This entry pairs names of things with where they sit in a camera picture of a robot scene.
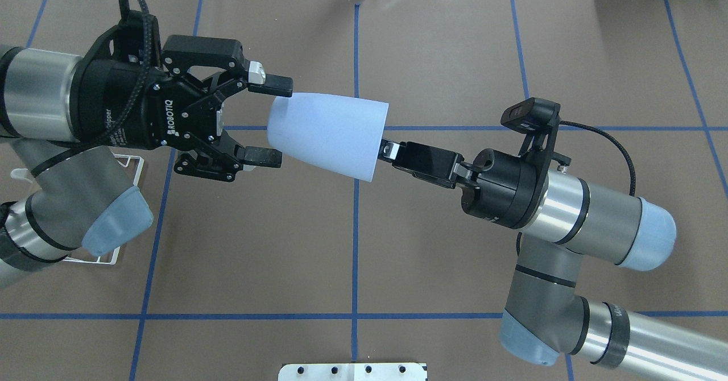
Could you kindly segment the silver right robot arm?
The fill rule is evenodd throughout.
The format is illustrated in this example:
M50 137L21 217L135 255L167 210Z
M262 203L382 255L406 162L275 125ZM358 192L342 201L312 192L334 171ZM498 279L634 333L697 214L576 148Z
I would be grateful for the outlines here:
M552 365L570 355L642 378L725 380L726 341L631 311L726 306L726 251L716 231L679 233L665 208L549 169L553 142L529 137L517 155L474 160L415 142L383 140L379 157L445 188L467 215L518 232L500 342Z

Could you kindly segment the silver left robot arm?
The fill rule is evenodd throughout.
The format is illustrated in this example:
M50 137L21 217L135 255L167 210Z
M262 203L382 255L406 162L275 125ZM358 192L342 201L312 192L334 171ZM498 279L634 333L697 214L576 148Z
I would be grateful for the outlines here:
M156 16L143 11L122 11L84 56L2 46L2 142L39 185L2 204L2 287L79 248L104 255L152 225L113 147L171 147L176 173L223 182L279 168L280 151L224 130L224 101L244 90L289 98L293 80L266 73L237 40L161 44Z

